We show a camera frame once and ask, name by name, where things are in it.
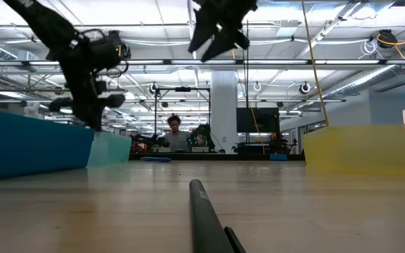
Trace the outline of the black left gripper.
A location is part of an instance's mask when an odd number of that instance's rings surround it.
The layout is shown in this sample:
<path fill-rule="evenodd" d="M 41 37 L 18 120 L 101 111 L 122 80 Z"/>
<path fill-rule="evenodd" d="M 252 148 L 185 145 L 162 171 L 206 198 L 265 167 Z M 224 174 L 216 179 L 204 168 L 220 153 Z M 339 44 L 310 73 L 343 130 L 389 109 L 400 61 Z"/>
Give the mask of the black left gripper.
<path fill-rule="evenodd" d="M 107 86 L 105 82 L 97 80 L 101 70 L 95 70 L 91 66 L 91 42 L 92 40 L 82 35 L 72 48 L 60 53 L 50 53 L 49 57 L 60 63 L 66 80 L 65 87 L 70 90 L 72 97 L 55 99 L 51 102 L 49 110 L 58 112 L 63 107 L 72 107 L 72 113 L 76 118 L 100 132 L 104 108 L 120 107 L 125 97 L 122 94 L 109 95 L 107 98 L 99 97 L 107 91 Z M 90 105 L 95 105 L 94 117 Z"/>

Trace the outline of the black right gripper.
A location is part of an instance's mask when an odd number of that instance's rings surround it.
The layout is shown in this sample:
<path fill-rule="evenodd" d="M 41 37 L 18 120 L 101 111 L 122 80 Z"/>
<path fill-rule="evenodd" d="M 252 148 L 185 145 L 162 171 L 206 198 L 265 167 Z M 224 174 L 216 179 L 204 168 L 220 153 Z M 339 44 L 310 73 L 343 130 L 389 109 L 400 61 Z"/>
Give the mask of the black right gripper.
<path fill-rule="evenodd" d="M 206 62 L 226 51 L 241 47 L 247 50 L 250 40 L 239 31 L 243 18 L 258 9 L 257 0 L 193 0 L 195 28 L 188 52 L 198 50 L 208 39 L 214 37 L 201 61 Z"/>

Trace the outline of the thick black pen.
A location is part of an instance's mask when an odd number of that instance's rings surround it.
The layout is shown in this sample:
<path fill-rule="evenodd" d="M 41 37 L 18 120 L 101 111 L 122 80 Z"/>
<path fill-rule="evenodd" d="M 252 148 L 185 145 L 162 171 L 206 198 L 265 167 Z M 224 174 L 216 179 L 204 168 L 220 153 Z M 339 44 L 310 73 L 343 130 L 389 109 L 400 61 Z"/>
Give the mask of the thick black pen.
<path fill-rule="evenodd" d="M 231 227 L 221 225 L 198 179 L 189 183 L 193 253 L 247 253 Z"/>

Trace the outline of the teal plastic bin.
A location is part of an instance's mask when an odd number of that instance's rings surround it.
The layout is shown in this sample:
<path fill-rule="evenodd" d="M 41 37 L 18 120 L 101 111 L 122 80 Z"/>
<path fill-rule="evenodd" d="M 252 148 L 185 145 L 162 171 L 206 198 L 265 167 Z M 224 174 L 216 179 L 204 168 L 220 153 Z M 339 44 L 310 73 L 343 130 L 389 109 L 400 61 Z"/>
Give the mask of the teal plastic bin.
<path fill-rule="evenodd" d="M 105 166 L 129 159 L 132 139 L 107 132 L 94 134 L 88 166 Z"/>

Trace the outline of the white figure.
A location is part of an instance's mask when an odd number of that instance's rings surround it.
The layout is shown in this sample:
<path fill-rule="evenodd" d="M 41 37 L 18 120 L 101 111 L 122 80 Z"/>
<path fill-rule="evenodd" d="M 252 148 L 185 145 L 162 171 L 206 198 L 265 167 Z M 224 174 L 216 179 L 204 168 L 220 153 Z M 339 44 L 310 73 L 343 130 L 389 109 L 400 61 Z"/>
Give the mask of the white figure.
<path fill-rule="evenodd" d="M 24 107 L 23 115 L 25 117 L 43 119 L 43 115 L 39 114 L 39 109 L 41 104 L 39 102 L 27 102 L 27 105 Z"/>

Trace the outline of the white pillar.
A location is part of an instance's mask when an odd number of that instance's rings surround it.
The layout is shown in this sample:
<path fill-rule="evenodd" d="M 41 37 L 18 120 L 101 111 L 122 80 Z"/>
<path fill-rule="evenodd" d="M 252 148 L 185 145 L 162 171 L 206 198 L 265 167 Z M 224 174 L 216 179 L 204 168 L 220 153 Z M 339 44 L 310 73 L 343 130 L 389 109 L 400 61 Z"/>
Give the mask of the white pillar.
<path fill-rule="evenodd" d="M 237 142 L 237 76 L 233 71 L 211 73 L 211 128 L 217 149 L 232 153 Z"/>

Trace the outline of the long ceiling light bar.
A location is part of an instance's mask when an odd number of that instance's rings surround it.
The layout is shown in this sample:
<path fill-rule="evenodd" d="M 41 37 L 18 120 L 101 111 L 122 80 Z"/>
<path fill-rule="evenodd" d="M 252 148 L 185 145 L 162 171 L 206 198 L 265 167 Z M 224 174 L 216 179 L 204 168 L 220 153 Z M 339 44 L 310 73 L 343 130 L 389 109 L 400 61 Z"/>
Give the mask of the long ceiling light bar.
<path fill-rule="evenodd" d="M 405 65 L 405 59 L 402 60 L 208 60 L 201 62 L 200 60 L 124 60 L 120 62 L 120 65 Z M 59 62 L 55 61 L 0 61 L 0 66 L 15 67 L 15 66 L 59 66 Z"/>

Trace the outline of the blue plastic bin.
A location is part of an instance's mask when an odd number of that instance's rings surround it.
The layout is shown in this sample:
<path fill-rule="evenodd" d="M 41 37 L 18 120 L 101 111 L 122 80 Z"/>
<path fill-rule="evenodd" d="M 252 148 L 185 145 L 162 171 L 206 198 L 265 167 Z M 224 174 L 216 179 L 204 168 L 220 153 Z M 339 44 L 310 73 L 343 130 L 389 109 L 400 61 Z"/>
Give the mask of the blue plastic bin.
<path fill-rule="evenodd" d="M 0 179 L 84 168 L 94 131 L 0 112 Z"/>

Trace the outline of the person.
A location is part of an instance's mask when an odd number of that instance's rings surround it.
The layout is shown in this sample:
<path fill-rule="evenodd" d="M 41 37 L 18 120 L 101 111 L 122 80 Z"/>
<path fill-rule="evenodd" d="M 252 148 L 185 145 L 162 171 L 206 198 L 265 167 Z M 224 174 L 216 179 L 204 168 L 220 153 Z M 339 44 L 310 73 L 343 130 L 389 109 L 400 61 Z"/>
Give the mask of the person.
<path fill-rule="evenodd" d="M 172 115 L 167 119 L 167 123 L 171 131 L 164 135 L 165 140 L 169 143 L 171 152 L 188 152 L 190 146 L 188 145 L 187 138 L 190 136 L 189 132 L 181 131 L 181 119 L 177 115 Z"/>

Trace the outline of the black monitor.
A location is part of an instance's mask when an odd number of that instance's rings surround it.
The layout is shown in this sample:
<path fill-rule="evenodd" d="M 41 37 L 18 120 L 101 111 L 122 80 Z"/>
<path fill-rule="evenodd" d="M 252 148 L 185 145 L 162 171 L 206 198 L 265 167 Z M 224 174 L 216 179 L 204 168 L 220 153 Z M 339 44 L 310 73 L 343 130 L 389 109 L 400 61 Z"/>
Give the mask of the black monitor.
<path fill-rule="evenodd" d="M 278 133 L 278 108 L 237 108 L 236 130 L 238 133 Z"/>

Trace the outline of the dark background equipment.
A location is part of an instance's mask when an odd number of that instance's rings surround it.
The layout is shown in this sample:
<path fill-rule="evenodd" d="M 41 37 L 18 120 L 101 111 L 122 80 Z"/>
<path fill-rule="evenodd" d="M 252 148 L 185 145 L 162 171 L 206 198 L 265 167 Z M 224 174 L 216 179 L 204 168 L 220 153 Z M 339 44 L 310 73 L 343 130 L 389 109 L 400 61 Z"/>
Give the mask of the dark background equipment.
<path fill-rule="evenodd" d="M 295 138 L 289 143 L 282 134 L 272 133 L 269 137 L 270 153 L 289 155 L 296 145 L 297 140 Z"/>

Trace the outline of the yellow plastic bin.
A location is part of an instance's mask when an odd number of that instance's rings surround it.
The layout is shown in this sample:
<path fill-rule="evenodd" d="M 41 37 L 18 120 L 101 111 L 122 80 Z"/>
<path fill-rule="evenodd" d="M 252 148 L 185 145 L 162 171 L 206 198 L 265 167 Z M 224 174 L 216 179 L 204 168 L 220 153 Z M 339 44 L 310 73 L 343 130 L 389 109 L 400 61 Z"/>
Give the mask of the yellow plastic bin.
<path fill-rule="evenodd" d="M 302 142 L 314 174 L 405 175 L 405 124 L 328 126 Z"/>

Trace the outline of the black gantry frame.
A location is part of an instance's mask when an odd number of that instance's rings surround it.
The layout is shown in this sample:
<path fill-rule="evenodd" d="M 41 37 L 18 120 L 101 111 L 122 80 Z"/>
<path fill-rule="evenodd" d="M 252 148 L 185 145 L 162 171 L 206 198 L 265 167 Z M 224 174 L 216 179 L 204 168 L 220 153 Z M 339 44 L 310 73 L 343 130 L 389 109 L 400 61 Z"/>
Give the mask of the black gantry frame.
<path fill-rule="evenodd" d="M 196 91 L 197 94 L 200 95 L 207 103 L 208 103 L 208 109 L 207 110 L 161 110 L 161 113 L 165 114 L 179 114 L 179 113 L 184 113 L 185 115 L 189 116 L 191 113 L 196 113 L 196 114 L 208 114 L 208 124 L 210 124 L 210 117 L 212 116 L 212 99 L 211 99 L 211 88 L 191 88 L 188 86 L 178 86 L 175 88 L 156 88 L 154 90 L 154 116 L 155 116 L 155 124 L 157 124 L 157 118 L 158 118 L 158 103 L 170 92 L 170 91 L 175 91 L 175 92 L 181 92 L 181 93 L 188 93 L 192 91 Z"/>

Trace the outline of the black table frame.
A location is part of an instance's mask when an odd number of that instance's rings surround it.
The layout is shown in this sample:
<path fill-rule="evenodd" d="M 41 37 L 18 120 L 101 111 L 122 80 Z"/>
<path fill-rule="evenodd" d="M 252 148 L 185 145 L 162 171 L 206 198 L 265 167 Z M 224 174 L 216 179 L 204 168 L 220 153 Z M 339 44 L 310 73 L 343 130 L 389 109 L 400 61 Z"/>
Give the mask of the black table frame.
<path fill-rule="evenodd" d="M 224 153 L 130 153 L 130 160 L 141 157 L 167 157 L 172 160 L 209 160 L 209 161 L 271 161 L 270 155 L 224 154 Z M 304 155 L 287 155 L 288 161 L 305 161 Z"/>

